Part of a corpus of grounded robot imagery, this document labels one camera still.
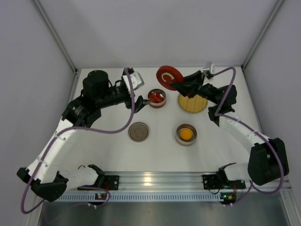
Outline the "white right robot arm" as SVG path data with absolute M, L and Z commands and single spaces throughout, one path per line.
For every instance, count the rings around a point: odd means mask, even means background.
M 289 173 L 285 144 L 279 138 L 271 139 L 256 131 L 235 115 L 233 105 L 237 102 L 237 89 L 234 85 L 236 69 L 229 85 L 216 88 L 204 83 L 205 78 L 212 78 L 211 72 L 197 71 L 189 76 L 180 76 L 171 80 L 171 90 L 178 91 L 184 97 L 200 96 L 215 105 L 208 108 L 208 115 L 219 128 L 232 135 L 248 152 L 247 163 L 231 163 L 223 168 L 229 181 L 250 180 L 258 186 L 265 185 L 276 179 L 282 185 L 284 177 Z

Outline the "beige round lid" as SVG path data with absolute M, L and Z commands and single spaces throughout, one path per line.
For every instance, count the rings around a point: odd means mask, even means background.
M 135 122 L 130 125 L 128 135 L 134 142 L 143 142 L 149 136 L 149 127 L 143 122 Z

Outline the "orange round fruit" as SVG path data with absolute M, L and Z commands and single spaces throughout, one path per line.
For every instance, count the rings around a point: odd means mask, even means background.
M 180 132 L 180 136 L 183 140 L 190 140 L 193 137 L 193 132 L 189 128 L 183 128 Z

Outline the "red round lid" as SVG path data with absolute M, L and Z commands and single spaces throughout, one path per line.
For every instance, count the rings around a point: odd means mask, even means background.
M 158 82 L 166 89 L 176 91 L 171 83 L 183 83 L 183 75 L 174 67 L 164 65 L 161 66 L 156 73 Z

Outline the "red-banded steel container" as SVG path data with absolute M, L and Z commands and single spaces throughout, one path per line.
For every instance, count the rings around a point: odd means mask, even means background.
M 161 89 L 152 89 L 152 90 L 150 90 L 149 93 L 148 93 L 148 99 L 149 99 L 149 94 L 150 93 L 160 93 L 162 96 L 164 96 L 164 99 L 165 99 L 161 103 L 153 103 L 152 102 L 151 104 L 149 104 L 151 107 L 153 107 L 153 108 L 161 108 L 161 107 L 163 107 L 166 104 L 166 93 L 163 90 L 161 90 Z

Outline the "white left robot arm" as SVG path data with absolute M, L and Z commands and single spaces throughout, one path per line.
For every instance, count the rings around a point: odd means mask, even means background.
M 115 84 L 102 70 L 91 71 L 82 84 L 80 96 L 67 105 L 47 146 L 32 164 L 17 172 L 17 176 L 27 183 L 27 189 L 49 202 L 74 188 L 101 187 L 104 172 L 94 164 L 71 171 L 60 171 L 59 168 L 81 133 L 90 130 L 101 117 L 102 109 L 124 103 L 134 114 L 150 103 L 142 96 L 135 99 L 134 91 L 143 86 L 144 81 L 132 68 L 125 68 Z

